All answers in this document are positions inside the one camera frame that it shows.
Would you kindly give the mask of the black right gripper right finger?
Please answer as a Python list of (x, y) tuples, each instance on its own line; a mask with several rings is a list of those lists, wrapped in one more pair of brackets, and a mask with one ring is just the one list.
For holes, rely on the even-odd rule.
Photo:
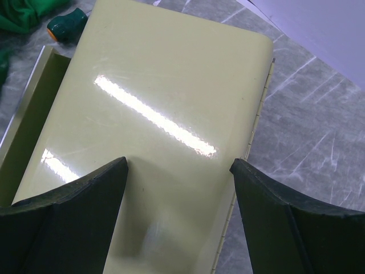
[(235, 159), (254, 273), (363, 273), (364, 213), (311, 198)]

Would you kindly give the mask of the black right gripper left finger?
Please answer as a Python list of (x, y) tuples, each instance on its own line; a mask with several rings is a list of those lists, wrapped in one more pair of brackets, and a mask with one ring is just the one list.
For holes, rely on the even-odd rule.
[(127, 176), (120, 157), (1, 208), (1, 272), (102, 273)]

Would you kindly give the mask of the yellow-green metal tool chest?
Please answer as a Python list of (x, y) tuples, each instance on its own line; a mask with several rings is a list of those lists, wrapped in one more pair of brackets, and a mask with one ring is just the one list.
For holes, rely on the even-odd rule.
[(1, 140), (1, 208), (124, 157), (102, 273), (214, 273), (272, 60), (263, 34), (97, 1), (72, 58), (40, 51)]

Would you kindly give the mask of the stubby green screwdriver orange cap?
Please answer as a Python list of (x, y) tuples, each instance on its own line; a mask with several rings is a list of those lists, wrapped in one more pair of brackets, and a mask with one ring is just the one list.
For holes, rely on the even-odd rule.
[(87, 21), (88, 15), (80, 8), (76, 8), (69, 14), (59, 15), (49, 21), (47, 32), (53, 40), (68, 43), (82, 33)]

